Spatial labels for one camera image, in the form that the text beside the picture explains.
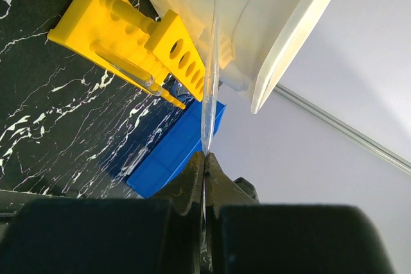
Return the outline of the clear glass test tube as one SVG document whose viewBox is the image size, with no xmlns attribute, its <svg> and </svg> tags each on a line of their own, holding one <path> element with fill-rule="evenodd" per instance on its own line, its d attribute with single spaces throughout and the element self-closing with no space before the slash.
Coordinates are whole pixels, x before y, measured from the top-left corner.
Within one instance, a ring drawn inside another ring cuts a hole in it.
<svg viewBox="0 0 411 274">
<path fill-rule="evenodd" d="M 139 66 L 134 65 L 132 62 L 125 60 L 124 58 L 109 53 L 105 49 L 97 49 L 94 52 L 119 72 L 136 82 L 139 86 L 142 86 L 142 88 L 147 90 L 150 94 L 161 96 L 163 93 L 163 88 L 155 82 L 155 78 Z"/>
</svg>

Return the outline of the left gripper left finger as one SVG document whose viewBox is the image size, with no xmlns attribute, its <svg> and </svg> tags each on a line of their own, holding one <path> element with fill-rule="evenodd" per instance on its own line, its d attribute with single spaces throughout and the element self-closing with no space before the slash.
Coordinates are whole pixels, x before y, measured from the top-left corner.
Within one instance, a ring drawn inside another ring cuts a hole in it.
<svg viewBox="0 0 411 274">
<path fill-rule="evenodd" d="M 1 240 L 2 273 L 199 273 L 204 155 L 149 199 L 38 199 Z"/>
</svg>

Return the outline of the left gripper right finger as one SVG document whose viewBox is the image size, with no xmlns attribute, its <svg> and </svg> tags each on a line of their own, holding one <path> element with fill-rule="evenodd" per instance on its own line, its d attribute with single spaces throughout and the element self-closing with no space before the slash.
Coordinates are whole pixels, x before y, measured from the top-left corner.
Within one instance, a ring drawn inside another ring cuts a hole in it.
<svg viewBox="0 0 411 274">
<path fill-rule="evenodd" d="M 373 223 L 358 207 L 262 204 L 204 162 L 215 273 L 393 273 Z"/>
</svg>

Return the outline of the clear plastic pipette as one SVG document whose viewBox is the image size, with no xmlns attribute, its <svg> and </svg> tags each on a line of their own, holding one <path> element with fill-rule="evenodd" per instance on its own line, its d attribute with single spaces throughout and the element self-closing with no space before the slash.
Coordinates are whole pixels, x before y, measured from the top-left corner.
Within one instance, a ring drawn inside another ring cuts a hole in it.
<svg viewBox="0 0 411 274">
<path fill-rule="evenodd" d="M 214 136 L 216 103 L 220 70 L 220 19 L 222 0 L 214 0 L 213 22 L 209 37 L 209 52 L 205 63 L 203 86 L 201 143 L 204 156 L 208 156 Z"/>
</svg>

